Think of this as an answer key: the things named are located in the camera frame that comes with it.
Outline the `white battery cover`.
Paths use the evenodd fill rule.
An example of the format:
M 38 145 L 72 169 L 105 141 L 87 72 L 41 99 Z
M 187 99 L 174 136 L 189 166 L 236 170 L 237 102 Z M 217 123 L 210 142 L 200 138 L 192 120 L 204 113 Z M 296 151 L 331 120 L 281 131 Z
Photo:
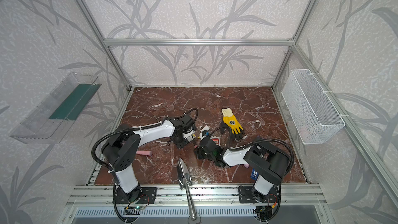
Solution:
M 208 132 L 209 129 L 210 127 L 206 125 L 204 128 L 201 129 L 201 132 Z

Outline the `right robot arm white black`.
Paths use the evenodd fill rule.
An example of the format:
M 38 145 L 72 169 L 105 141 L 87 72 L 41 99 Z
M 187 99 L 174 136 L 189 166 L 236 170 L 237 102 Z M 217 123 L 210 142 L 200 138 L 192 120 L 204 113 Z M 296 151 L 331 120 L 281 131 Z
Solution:
M 252 192 L 257 201 L 263 201 L 273 188 L 281 186 L 284 177 L 294 165 L 294 151 L 278 139 L 256 139 L 244 146 L 222 148 L 205 137 L 194 149 L 199 160 L 210 160 L 217 167 L 249 165 L 257 172 Z

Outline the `pink cylinder left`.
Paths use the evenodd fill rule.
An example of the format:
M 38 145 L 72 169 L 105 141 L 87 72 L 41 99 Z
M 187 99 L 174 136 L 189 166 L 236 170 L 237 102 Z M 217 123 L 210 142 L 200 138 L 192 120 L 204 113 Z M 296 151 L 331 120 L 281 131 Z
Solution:
M 149 150 L 138 150 L 137 152 L 136 152 L 138 155 L 142 155 L 142 156 L 152 156 L 152 151 L 149 151 Z

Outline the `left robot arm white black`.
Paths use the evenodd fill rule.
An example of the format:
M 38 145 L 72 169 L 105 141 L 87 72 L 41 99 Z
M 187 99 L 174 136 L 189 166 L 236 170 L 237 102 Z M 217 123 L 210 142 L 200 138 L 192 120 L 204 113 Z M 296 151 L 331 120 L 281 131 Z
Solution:
M 153 141 L 170 138 L 181 149 L 195 138 L 195 122 L 195 117 L 185 114 L 176 118 L 165 117 L 157 123 L 137 127 L 122 124 L 116 131 L 94 143 L 91 156 L 96 163 L 108 169 L 125 194 L 131 195 L 140 187 L 132 166 L 139 148 Z

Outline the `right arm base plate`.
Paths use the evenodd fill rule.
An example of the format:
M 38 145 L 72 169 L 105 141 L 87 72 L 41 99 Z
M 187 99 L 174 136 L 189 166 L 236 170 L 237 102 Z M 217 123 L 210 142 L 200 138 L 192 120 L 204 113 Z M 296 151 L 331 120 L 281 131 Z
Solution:
M 267 195 L 263 195 L 255 191 L 252 186 L 239 186 L 238 197 L 240 203 L 278 203 L 278 196 L 280 195 L 279 187 L 272 187 Z

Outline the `yellow work glove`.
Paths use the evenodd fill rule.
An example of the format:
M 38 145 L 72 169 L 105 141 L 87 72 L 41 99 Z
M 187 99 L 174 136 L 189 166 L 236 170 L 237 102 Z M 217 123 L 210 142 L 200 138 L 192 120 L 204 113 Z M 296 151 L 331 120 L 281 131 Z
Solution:
M 236 119 L 230 108 L 223 108 L 221 110 L 223 119 L 221 121 L 221 133 L 225 133 L 226 127 L 231 128 L 231 139 L 232 140 L 241 140 L 245 136 L 244 129 L 241 124 Z

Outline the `clear plastic wall shelf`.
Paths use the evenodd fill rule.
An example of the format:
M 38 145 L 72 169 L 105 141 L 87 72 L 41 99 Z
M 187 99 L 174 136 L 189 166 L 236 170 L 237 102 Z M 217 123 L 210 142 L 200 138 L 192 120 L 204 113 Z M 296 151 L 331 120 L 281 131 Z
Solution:
M 69 73 L 10 137 L 25 144 L 60 143 L 100 86 L 98 76 Z

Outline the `red white remote control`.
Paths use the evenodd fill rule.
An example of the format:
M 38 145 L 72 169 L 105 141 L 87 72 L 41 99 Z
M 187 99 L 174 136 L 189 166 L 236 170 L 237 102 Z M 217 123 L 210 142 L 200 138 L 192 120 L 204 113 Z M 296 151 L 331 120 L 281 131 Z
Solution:
M 211 140 L 217 145 L 220 146 L 220 137 L 211 138 Z

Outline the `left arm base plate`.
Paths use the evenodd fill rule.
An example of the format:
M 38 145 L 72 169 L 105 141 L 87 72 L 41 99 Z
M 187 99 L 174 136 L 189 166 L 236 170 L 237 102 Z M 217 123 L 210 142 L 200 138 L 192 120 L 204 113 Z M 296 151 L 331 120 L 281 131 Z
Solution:
M 116 204 L 154 204 L 157 187 L 137 187 L 131 193 L 125 193 L 117 187 L 113 202 Z

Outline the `blue lighter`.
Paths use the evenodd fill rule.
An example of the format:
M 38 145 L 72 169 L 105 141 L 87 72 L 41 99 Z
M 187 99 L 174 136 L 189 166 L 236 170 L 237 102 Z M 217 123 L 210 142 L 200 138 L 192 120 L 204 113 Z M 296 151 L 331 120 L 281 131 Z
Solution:
M 257 180 L 258 176 L 259 176 L 258 172 L 255 169 L 252 169 L 252 172 L 250 175 L 251 179 Z

